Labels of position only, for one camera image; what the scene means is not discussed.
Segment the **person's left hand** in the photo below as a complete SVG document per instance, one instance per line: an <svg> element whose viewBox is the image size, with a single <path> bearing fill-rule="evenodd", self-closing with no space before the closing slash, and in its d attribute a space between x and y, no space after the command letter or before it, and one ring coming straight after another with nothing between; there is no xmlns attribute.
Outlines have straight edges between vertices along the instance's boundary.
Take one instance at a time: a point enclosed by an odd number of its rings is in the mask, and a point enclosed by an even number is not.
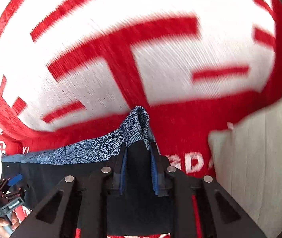
<svg viewBox="0 0 282 238"><path fill-rule="evenodd" d="M15 230L19 226L19 219L15 212L12 212L11 215L11 229ZM0 237L9 238L10 234L4 229L6 226L9 226L9 222L6 219L0 218Z"/></svg>

